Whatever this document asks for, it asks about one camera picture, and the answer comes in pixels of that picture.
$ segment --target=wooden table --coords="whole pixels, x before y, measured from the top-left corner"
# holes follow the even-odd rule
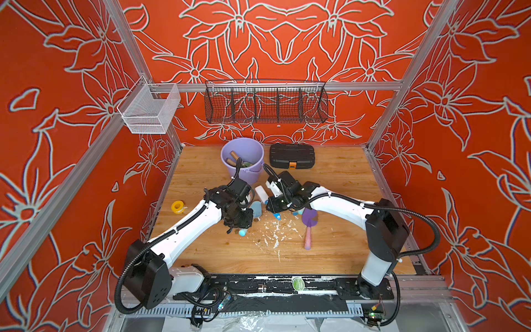
[[[264,147],[269,162],[269,147]],[[170,208],[183,200],[192,209],[202,199],[203,188],[228,184],[230,177],[220,159],[221,147],[185,147],[152,236],[157,236],[186,215]],[[326,188],[362,200],[379,201],[380,190],[365,155],[356,147],[315,147],[315,166],[290,170],[301,183],[317,182]],[[253,187],[262,185],[264,172]],[[319,212],[312,228],[312,248],[304,249],[306,226],[301,216],[281,213],[277,220],[262,205],[262,217],[255,219],[245,237],[219,222],[201,234],[179,257],[174,266],[197,263],[211,273],[318,273],[358,274],[369,253],[366,233],[356,225],[326,212]],[[395,272],[415,274],[408,258]]]

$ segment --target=wooden handle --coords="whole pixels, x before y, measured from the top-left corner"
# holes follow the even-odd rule
[[[312,228],[306,226],[306,239],[304,240],[304,249],[310,250],[312,248]]]
[[[236,167],[236,163],[230,158],[225,159],[225,162],[231,165],[232,167]]]
[[[230,155],[234,158],[235,161],[238,161],[239,156],[236,154],[236,152],[231,151]]]

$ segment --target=floral pattern wall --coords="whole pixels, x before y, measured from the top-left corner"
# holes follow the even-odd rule
[[[0,259],[138,79],[100,0],[0,4]],[[127,247],[149,236],[176,151],[123,127],[0,304],[0,330],[105,323]]]
[[[471,331],[531,329],[531,3],[463,0],[376,147]],[[419,246],[432,232],[409,219]]]
[[[442,0],[120,0],[156,82],[280,78],[399,81]],[[209,124],[200,93],[184,93],[181,141],[364,144],[392,91],[329,93],[320,124]]]

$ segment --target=basket divider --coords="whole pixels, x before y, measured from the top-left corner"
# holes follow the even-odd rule
[[[232,112],[233,122],[236,122],[236,106],[234,105],[234,88],[230,89],[230,111]]]
[[[321,123],[324,122],[323,115],[321,114],[321,99],[323,98],[324,93],[324,84],[321,88],[321,93],[319,94],[319,101],[317,102],[317,113],[319,114],[319,117],[321,118]]]
[[[301,122],[304,122],[305,119],[304,119],[304,113],[302,112],[303,110],[303,98],[302,98],[302,89],[299,88],[299,102],[298,102],[298,111],[299,111],[299,117],[301,118]]]
[[[280,122],[280,97],[278,95],[278,88],[277,88],[277,121]]]
[[[204,85],[207,86],[206,92],[207,92],[207,97],[208,97],[208,103],[210,104],[210,113],[209,113],[210,116],[207,117],[207,121],[208,123],[212,123],[212,117],[214,115],[214,105],[212,104],[212,99],[210,98],[210,89],[206,83]]]
[[[256,107],[256,88],[253,88],[253,102],[254,102],[254,121],[258,120],[258,109]]]

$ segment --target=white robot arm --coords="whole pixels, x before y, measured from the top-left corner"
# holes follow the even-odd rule
[[[367,232],[370,253],[357,279],[360,296],[374,298],[377,287],[386,274],[390,274],[400,257],[417,252],[400,253],[409,229],[395,208],[387,200],[378,203],[359,201],[329,191],[314,182],[300,185],[287,171],[277,175],[272,171],[267,182],[273,196],[269,197],[266,209],[278,213],[288,209],[310,207],[345,219]],[[203,281],[203,274],[194,267],[182,268],[177,276],[168,269],[178,256],[201,233],[217,222],[233,228],[249,228],[252,225],[250,186],[238,177],[229,185],[205,190],[204,199],[183,219],[148,243],[135,241],[129,247],[124,271],[115,290],[115,304],[122,313],[132,313],[141,307],[154,308],[168,294],[195,292]],[[428,219],[412,211],[419,218]],[[434,242],[419,253],[435,248],[440,235],[435,232]],[[140,301],[134,308],[125,308],[121,303],[122,285]]]

